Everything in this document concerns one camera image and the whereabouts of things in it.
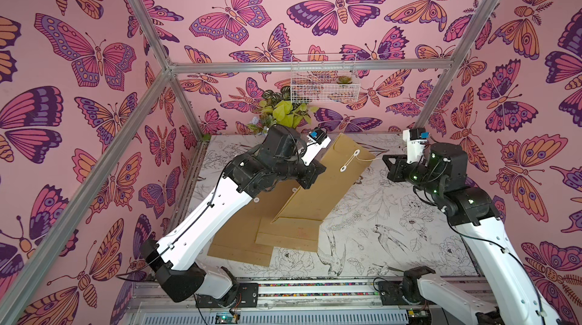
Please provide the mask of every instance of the bird illustration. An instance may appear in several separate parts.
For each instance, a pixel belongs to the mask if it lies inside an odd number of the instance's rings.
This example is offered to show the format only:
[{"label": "bird illustration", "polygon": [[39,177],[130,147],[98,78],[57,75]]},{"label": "bird illustration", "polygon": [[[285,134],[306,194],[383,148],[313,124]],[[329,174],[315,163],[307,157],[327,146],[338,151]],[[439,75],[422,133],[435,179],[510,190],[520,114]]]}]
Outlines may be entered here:
[{"label": "bird illustration", "polygon": [[328,274],[333,276],[339,276],[340,273],[343,271],[343,265],[346,262],[346,245],[343,245],[343,257],[340,258],[337,256],[337,251],[335,248],[335,236],[332,234],[332,237],[328,236],[329,247],[331,248],[331,255],[324,253],[321,248],[317,248],[317,256],[319,260],[323,264],[327,264],[329,266]]},{"label": "bird illustration", "polygon": [[378,242],[380,242],[380,245],[382,246],[382,248],[384,248],[386,253],[388,253],[388,255],[390,257],[392,257],[393,260],[396,260],[396,258],[394,258],[394,255],[392,255],[392,250],[395,250],[396,248],[400,248],[400,249],[402,249],[402,252],[406,253],[404,248],[408,249],[408,247],[406,247],[403,242],[394,238],[394,236],[390,233],[391,231],[393,231],[395,233],[403,235],[399,231],[394,230],[394,229],[389,228],[389,227],[386,227],[386,226],[382,226],[380,224],[376,224],[376,227],[374,229],[372,229],[372,231],[374,233],[379,234]]}]

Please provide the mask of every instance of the mounting plate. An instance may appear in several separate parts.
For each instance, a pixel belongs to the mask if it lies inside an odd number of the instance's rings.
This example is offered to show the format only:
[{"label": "mounting plate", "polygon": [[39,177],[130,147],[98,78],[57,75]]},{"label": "mounting plate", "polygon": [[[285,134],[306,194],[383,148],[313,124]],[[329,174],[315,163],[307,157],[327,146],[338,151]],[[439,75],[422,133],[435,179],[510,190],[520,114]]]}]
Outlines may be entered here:
[{"label": "mounting plate", "polygon": [[[238,301],[240,294],[240,303],[237,307],[257,307],[258,298],[258,283],[242,283],[239,285],[239,290],[236,293],[236,301]],[[218,300],[212,296],[200,295],[198,296],[198,306],[201,309],[212,309],[215,307],[222,307],[218,305]]]}]

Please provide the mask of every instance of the butterfly antenna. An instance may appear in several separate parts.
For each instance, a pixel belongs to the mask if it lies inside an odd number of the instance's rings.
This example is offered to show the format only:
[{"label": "butterfly antenna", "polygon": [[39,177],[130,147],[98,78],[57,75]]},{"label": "butterfly antenna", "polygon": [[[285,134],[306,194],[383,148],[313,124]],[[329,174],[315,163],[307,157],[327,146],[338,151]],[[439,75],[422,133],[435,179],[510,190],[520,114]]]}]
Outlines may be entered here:
[{"label": "butterfly antenna", "polygon": [[8,237],[10,239],[21,240],[22,238],[24,238],[25,237],[25,229],[22,227],[22,221],[20,221],[20,219],[21,219],[20,215],[17,215],[16,219],[18,220],[18,223],[20,223],[20,232],[21,232],[20,238],[11,237],[10,235],[4,233],[2,230],[0,230],[0,234],[4,235],[5,237]]}]

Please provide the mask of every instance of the floral sketch tablecloth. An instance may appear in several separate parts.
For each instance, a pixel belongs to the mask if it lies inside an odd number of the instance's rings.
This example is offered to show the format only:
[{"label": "floral sketch tablecloth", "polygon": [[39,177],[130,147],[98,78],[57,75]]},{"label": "floral sketch tablecloth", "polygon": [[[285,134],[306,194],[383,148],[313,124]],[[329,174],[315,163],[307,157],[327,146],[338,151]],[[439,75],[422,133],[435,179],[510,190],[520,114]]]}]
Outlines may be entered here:
[{"label": "floral sketch tablecloth", "polygon": [[[355,134],[351,138],[380,158],[403,154],[399,134]],[[253,135],[213,136],[190,203],[191,212],[214,188],[232,157],[262,142]],[[441,276],[474,276],[473,263],[458,235],[435,207],[422,203],[408,183],[392,183],[382,160],[375,160],[331,211],[319,229],[319,250],[275,248],[271,265],[206,256],[199,259],[226,266],[236,277],[399,276],[427,265]]]}]

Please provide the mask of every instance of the wire basket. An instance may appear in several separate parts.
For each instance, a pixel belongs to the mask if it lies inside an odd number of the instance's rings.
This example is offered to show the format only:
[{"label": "wire basket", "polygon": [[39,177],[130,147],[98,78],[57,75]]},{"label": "wire basket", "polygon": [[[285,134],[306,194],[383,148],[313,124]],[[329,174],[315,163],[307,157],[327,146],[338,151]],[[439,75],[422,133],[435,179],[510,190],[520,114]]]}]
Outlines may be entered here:
[{"label": "wire basket", "polygon": [[[338,102],[343,104],[357,101],[360,92],[360,77],[355,60],[327,61],[328,57],[319,53],[293,55],[291,62],[291,101],[293,103]],[[321,61],[321,68],[302,66],[298,60]]]}]

